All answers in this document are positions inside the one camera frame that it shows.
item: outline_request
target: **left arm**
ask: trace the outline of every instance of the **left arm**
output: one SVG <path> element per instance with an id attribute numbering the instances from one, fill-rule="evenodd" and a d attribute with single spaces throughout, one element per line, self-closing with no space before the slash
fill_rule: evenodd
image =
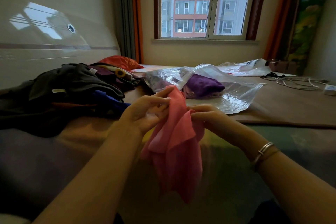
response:
<path id="1" fill-rule="evenodd" d="M 113 223 L 124 184 L 144 134 L 168 114 L 173 88 L 130 105 L 96 154 L 34 224 Z"/>

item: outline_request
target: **forearm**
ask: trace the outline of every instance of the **forearm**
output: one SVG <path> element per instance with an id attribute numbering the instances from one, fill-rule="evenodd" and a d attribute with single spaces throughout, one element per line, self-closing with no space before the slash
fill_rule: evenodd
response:
<path id="1" fill-rule="evenodd" d="M 246 138 L 243 148 L 250 161 L 258 155 L 265 142 L 256 134 Z M 275 151 L 275 146 L 266 151 L 257 170 L 291 221 L 294 224 L 334 223 L 336 189 L 285 154 Z"/>
<path id="2" fill-rule="evenodd" d="M 142 136 L 115 124 L 104 144 L 42 212 L 38 223 L 113 223 Z"/>

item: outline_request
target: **pink cloth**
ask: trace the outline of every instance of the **pink cloth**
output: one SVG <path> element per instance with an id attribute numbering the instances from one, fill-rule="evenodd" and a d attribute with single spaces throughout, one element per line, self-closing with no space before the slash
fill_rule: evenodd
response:
<path id="1" fill-rule="evenodd" d="M 141 158 L 150 160 L 157 172 L 161 194 L 177 191 L 189 203 L 202 177 L 199 141 L 204 125 L 191 120 L 185 96 L 175 86 L 168 95 L 169 115 L 160 122 L 141 151 Z"/>

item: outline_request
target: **bracelet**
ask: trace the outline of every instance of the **bracelet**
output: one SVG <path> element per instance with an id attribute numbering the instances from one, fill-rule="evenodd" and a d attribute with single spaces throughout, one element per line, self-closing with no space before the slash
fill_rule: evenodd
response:
<path id="1" fill-rule="evenodd" d="M 276 153 L 279 152 L 279 151 L 281 151 L 281 150 L 277 149 L 276 151 L 274 151 L 274 152 L 272 152 L 270 155 L 268 155 L 266 158 L 260 160 L 260 161 L 257 163 L 257 165 L 255 166 L 254 171 L 257 172 L 257 168 L 260 166 L 261 163 L 263 163 L 265 160 L 269 159 L 270 157 L 272 157 L 274 154 L 276 154 Z"/>
<path id="2" fill-rule="evenodd" d="M 265 151 L 270 148 L 272 145 L 274 145 L 274 143 L 269 142 L 267 144 L 265 144 L 260 150 L 258 150 L 259 154 L 258 156 L 255 158 L 255 160 L 251 163 L 251 169 L 255 171 L 255 166 L 258 163 L 259 159 L 264 155 Z"/>

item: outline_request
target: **red bag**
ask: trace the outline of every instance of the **red bag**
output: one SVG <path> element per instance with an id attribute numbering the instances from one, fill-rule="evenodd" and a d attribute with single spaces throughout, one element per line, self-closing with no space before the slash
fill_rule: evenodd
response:
<path id="1" fill-rule="evenodd" d="M 131 71 L 133 69 L 144 68 L 143 66 L 139 65 L 138 62 L 136 62 L 135 60 L 124 57 L 124 56 L 119 56 L 119 55 L 110 56 L 98 62 L 117 66 L 127 71 Z"/>

